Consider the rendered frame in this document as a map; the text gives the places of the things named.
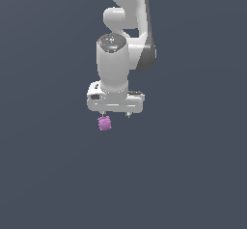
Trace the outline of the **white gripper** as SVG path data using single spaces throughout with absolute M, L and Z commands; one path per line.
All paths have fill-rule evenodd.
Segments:
M 92 111 L 101 113 L 106 117 L 106 112 L 123 112 L 125 118 L 131 113 L 141 113 L 145 95 L 140 91 L 128 91 L 126 88 L 116 93 L 111 93 L 101 88 L 100 82 L 92 82 L 87 92 L 87 106 Z

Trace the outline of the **small purple cube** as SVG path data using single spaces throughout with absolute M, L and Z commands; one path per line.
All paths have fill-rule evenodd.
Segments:
M 111 120 L 109 116 L 99 117 L 97 120 L 98 120 L 98 126 L 100 130 L 109 130 L 112 128 Z

